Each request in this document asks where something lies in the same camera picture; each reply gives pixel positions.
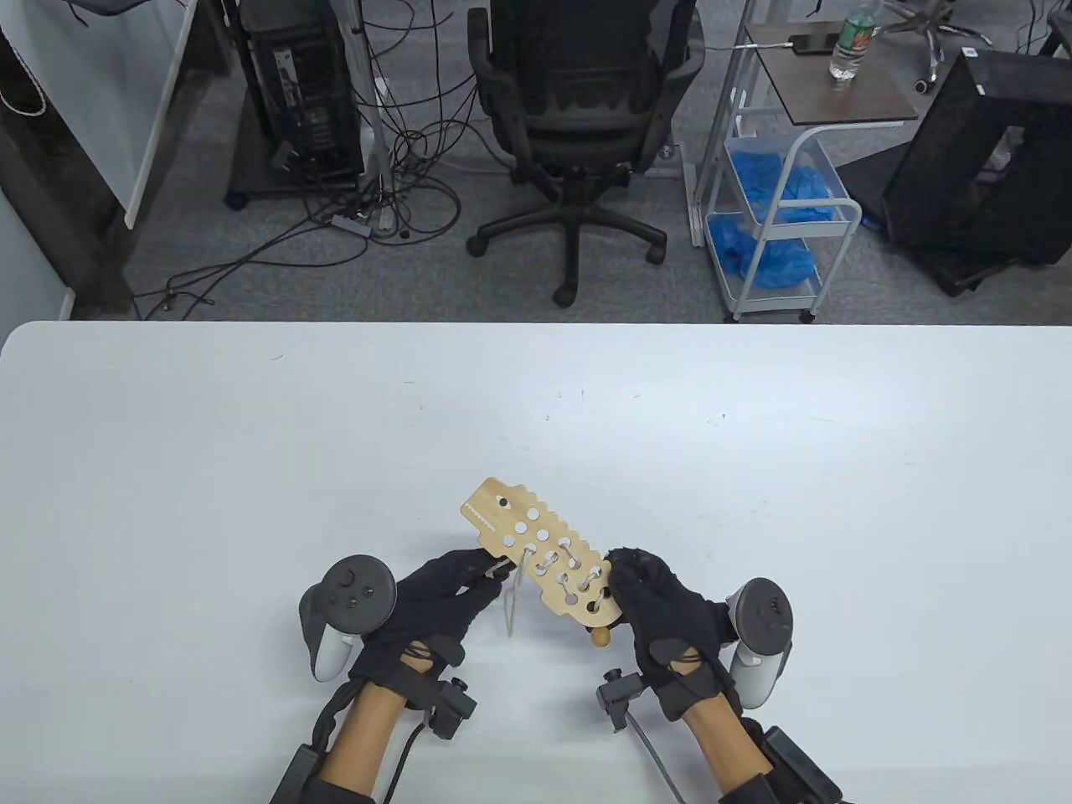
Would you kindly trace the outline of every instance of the black glove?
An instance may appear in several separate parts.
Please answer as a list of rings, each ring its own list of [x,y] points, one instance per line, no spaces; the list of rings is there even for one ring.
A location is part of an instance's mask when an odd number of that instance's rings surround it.
[[[438,678],[448,664],[461,664],[465,657],[461,641],[470,625],[498,597],[512,568],[504,566],[487,578],[497,562],[479,548],[452,550],[399,581],[394,611],[379,628],[361,638],[364,647],[349,678],[389,686],[411,642],[422,642],[430,649],[432,669],[425,673],[430,679]],[[461,592],[464,586],[468,589]]]
[[[659,696],[667,717],[678,719],[684,712],[682,706],[688,709],[719,694],[740,713],[733,680],[718,660],[721,646],[738,638],[729,607],[685,589],[666,562],[644,550],[611,550],[607,560],[611,594],[622,609],[622,619],[632,626],[637,667]],[[678,650],[671,640],[678,641]],[[701,669],[683,676],[669,668],[686,646],[696,649],[710,671]]]

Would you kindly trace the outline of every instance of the gray carpet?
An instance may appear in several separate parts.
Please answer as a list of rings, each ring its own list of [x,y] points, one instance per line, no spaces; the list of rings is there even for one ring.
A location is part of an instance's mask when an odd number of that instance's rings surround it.
[[[418,24],[428,23],[428,5],[413,0]],[[465,51],[466,0],[438,0],[440,16],[453,11],[441,28],[444,86],[468,74]],[[814,5],[796,0],[793,18]],[[822,18],[844,14],[847,0],[825,0]],[[1014,30],[1029,16],[1027,0],[961,0],[959,23],[995,39],[1001,49],[1015,46]],[[371,21],[401,26],[408,12],[398,0],[367,0]],[[732,40],[741,0],[700,0],[708,43]],[[398,34],[376,32],[382,48]],[[384,68],[400,101],[434,93],[434,50],[430,31],[414,32],[384,57]],[[887,60],[921,110],[929,99],[911,92],[925,62],[923,42],[899,35],[875,45],[868,58]],[[728,55],[709,54],[701,76],[675,118],[679,137],[699,154]],[[299,220],[294,202],[256,203],[242,212],[221,204],[229,172],[243,83],[241,74],[215,80],[190,120],[160,191],[144,218],[138,247],[128,266],[137,292],[160,287],[172,273],[237,257]],[[455,103],[461,100],[456,95]],[[407,109],[406,122],[423,124],[434,105]],[[489,132],[490,125],[479,123]],[[909,138],[914,126],[829,136],[835,163],[866,155]],[[644,263],[644,245],[619,233],[586,230],[581,243],[581,291],[570,310],[550,300],[562,265],[562,235],[526,233],[491,244],[477,260],[464,249],[476,226],[540,199],[532,188],[513,188],[467,133],[450,154],[451,166],[437,168],[462,199],[461,219],[431,242],[405,248],[370,245],[347,264],[322,269],[250,266],[212,293],[215,304],[196,309],[193,319],[237,321],[493,321],[493,322],[720,322],[725,314],[705,250],[689,242],[684,190],[678,179],[640,179],[628,191],[613,191],[607,206],[666,229],[670,244],[665,266]],[[431,194],[410,200],[415,222],[434,228],[449,217],[449,206]],[[361,243],[339,232],[319,232],[273,249],[267,258],[324,263],[356,254]],[[152,299],[143,300],[145,311]],[[157,317],[177,318],[189,301]],[[792,322],[792,314],[766,314],[746,321]],[[1016,268],[984,282],[957,299],[944,296],[927,277],[880,239],[861,230],[848,254],[819,322],[845,324],[1072,324],[1072,260],[1046,269]]]

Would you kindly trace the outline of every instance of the chair base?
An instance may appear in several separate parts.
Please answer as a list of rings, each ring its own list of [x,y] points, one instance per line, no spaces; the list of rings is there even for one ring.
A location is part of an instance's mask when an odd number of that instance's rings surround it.
[[[924,77],[915,81],[915,91],[926,94],[938,83],[938,71],[946,61],[946,49],[941,44],[941,36],[964,36],[982,42],[987,47],[993,47],[994,43],[985,33],[981,33],[972,28],[964,28],[958,25],[949,24],[949,2],[939,3],[934,13],[926,11],[912,11],[906,9],[899,0],[885,0],[885,8],[900,17],[902,21],[893,25],[884,25],[876,35],[887,35],[889,33],[918,33],[927,41],[927,73]]]
[[[595,206],[602,193],[621,180],[619,173],[591,180],[578,172],[567,173],[562,182],[562,193],[551,206],[530,212],[501,218],[480,226],[476,234],[465,241],[465,250],[474,257],[481,257],[488,251],[489,242],[508,232],[556,224],[566,232],[565,279],[552,295],[552,300],[561,308],[568,308],[577,300],[580,284],[581,226],[604,226],[639,237],[651,243],[646,259],[652,265],[661,265],[667,255],[667,234],[646,223]]]

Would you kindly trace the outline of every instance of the blue plastic bag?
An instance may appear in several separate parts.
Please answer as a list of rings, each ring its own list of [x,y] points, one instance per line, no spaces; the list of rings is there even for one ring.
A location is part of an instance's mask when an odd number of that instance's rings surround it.
[[[756,253],[756,238],[739,225],[744,214],[712,215],[711,240],[718,262],[729,273],[744,279]],[[815,276],[815,257],[802,240],[773,240],[766,243],[756,269],[755,287],[773,291],[795,287]]]
[[[733,167],[741,179],[744,194],[748,198],[751,211],[760,223],[766,220],[771,211],[771,200],[774,190],[781,176],[781,157],[777,153],[746,153],[738,151],[733,154]],[[830,188],[823,181],[822,175],[814,167],[796,165],[789,172],[786,190],[781,194],[786,200],[795,198],[829,198]],[[805,223],[808,221],[834,220],[833,207],[801,207],[799,209],[783,209],[774,219],[775,223]]]

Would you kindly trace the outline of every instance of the phone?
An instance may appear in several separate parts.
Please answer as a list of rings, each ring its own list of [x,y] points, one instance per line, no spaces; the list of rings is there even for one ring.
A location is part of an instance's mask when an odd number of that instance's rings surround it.
[[[840,33],[794,33],[789,38],[798,56],[830,56]]]

